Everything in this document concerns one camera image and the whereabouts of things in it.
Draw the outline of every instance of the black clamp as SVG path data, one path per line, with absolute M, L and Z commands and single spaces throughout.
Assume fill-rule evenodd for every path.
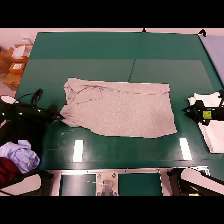
M 204 37 L 206 37 L 206 31 L 202 29 L 198 34 L 202 34 Z

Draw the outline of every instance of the folded white cloth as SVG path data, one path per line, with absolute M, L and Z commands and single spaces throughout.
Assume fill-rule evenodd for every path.
M 68 79 L 61 114 L 71 127 L 105 136 L 157 138 L 176 133 L 169 84 Z
M 221 102 L 219 96 L 218 92 L 211 95 L 199 95 L 195 93 L 188 100 L 190 105 L 193 105 L 196 100 L 202 100 L 205 107 L 218 107 Z M 211 120 L 208 126 L 201 123 L 198 123 L 198 125 L 210 152 L 224 153 L 224 121 Z

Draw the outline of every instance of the white wall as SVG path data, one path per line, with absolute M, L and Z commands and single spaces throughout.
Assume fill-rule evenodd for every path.
M 202 28 L 147 28 L 148 32 L 165 32 L 165 33 L 198 33 Z M 224 36 L 224 28 L 204 28 L 208 35 Z M 0 28 L 0 46 L 9 49 L 14 44 L 22 42 L 24 37 L 29 37 L 33 42 L 38 32 L 47 31 L 67 31 L 67 32 L 113 32 L 113 31 L 132 31 L 141 32 L 142 28 Z

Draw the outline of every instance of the red cloth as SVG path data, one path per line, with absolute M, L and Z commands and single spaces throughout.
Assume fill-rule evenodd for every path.
M 21 172 L 15 163 L 7 158 L 0 157 L 0 184 L 6 183 L 18 175 L 21 175 Z

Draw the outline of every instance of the green table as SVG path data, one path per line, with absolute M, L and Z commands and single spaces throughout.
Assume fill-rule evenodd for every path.
M 177 133 L 158 139 L 105 137 L 84 128 L 51 124 L 44 139 L 40 169 L 112 169 L 208 165 L 224 180 L 222 154 L 210 154 L 201 132 L 181 109 L 195 92 L 222 89 L 199 37 L 158 33 L 39 33 L 17 97 L 44 90 L 47 108 L 65 101 L 68 77 L 123 82 L 166 82 Z M 187 138 L 193 160 L 184 161 L 179 139 Z M 84 140 L 83 162 L 73 163 L 75 140 Z

